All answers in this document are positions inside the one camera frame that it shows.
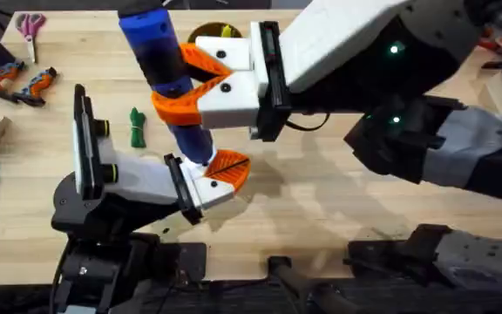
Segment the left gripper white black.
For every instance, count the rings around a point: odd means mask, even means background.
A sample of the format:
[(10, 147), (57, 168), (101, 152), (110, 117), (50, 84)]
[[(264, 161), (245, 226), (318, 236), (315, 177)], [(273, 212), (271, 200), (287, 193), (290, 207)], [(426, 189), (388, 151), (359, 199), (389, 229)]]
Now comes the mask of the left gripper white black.
[(73, 171), (54, 191), (51, 227), (74, 238), (115, 242), (180, 213), (191, 224), (202, 210), (231, 200), (250, 170), (250, 159), (219, 149), (206, 164), (185, 159), (142, 159), (114, 149), (109, 140), (73, 141)]

